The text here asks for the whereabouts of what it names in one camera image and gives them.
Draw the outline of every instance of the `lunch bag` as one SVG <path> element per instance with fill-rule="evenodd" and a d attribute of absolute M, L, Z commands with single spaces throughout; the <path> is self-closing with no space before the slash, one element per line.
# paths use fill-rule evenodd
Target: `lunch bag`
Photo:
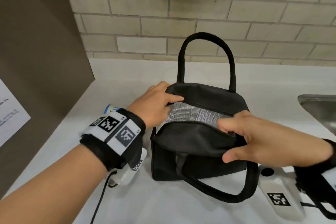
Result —
<path fill-rule="evenodd" d="M 184 82 L 184 53 L 188 43 L 195 39 L 213 42 L 226 52 L 230 66 L 228 90 Z M 245 100 L 236 93 L 235 62 L 228 45 L 219 37 L 205 32 L 189 36 L 178 55 L 177 82 L 166 92 L 183 96 L 184 100 L 171 104 L 167 119 L 152 131 L 153 179 L 184 180 L 199 191 L 227 203 L 250 198 L 258 184 L 258 165 L 244 160 L 224 163 L 222 155 L 227 150 L 246 145 L 246 142 L 238 134 L 224 133 L 217 128 L 218 119 L 248 110 Z M 245 185 L 238 195 L 222 192 L 199 181 L 244 169 L 247 169 Z"/>

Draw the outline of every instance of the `silver insulated lining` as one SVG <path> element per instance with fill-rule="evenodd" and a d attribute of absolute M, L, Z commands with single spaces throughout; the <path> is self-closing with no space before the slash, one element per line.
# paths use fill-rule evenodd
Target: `silver insulated lining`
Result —
<path fill-rule="evenodd" d="M 217 128 L 217 121 L 219 119 L 230 118 L 230 116 L 194 107 L 182 102 L 174 103 L 170 107 L 171 111 L 167 119 L 157 127 L 157 131 L 159 131 L 164 124 L 174 121 L 198 121 Z"/>

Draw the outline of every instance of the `sink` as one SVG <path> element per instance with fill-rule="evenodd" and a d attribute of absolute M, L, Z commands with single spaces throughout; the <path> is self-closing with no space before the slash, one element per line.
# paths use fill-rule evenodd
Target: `sink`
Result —
<path fill-rule="evenodd" d="M 297 100 L 311 116 L 336 135 L 336 95 L 300 95 Z"/>

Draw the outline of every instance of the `white paper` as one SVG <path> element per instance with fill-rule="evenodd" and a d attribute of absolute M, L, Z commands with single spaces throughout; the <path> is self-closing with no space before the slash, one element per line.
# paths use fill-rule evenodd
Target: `white paper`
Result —
<path fill-rule="evenodd" d="M 0 79 L 0 147 L 29 119 L 29 114 Z"/>

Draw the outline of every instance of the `bag handle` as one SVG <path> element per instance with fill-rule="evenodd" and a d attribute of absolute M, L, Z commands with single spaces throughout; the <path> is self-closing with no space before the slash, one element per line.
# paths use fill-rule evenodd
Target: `bag handle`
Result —
<path fill-rule="evenodd" d="M 176 165 L 176 173 L 177 175 L 189 183 L 191 186 L 195 187 L 199 191 L 203 192 L 204 194 L 213 197 L 217 200 L 226 202 L 226 203 L 239 203 L 248 199 L 253 196 L 259 179 L 259 172 L 258 172 L 258 164 L 255 162 L 247 161 L 247 169 L 246 169 L 246 179 L 245 185 L 242 191 L 238 195 L 232 195 L 229 193 L 222 192 L 218 189 L 215 189 L 198 179 L 188 177 L 182 174 L 182 168 L 186 161 L 188 154 L 187 153 L 177 153 L 177 165 Z"/>
<path fill-rule="evenodd" d="M 184 40 L 181 50 L 178 54 L 178 65 L 177 65 L 177 81 L 176 82 L 184 82 L 184 54 L 186 52 L 187 45 L 196 39 L 203 39 L 210 42 L 213 42 L 214 44 L 219 45 L 226 53 L 227 57 L 229 58 L 229 65 L 230 65 L 230 86 L 228 91 L 230 92 L 236 92 L 236 69 L 235 69 L 235 61 L 233 59 L 233 54 L 229 48 L 229 46 L 219 37 L 206 33 L 206 32 L 198 32 L 195 34 L 192 34 L 187 37 L 186 40 Z"/>

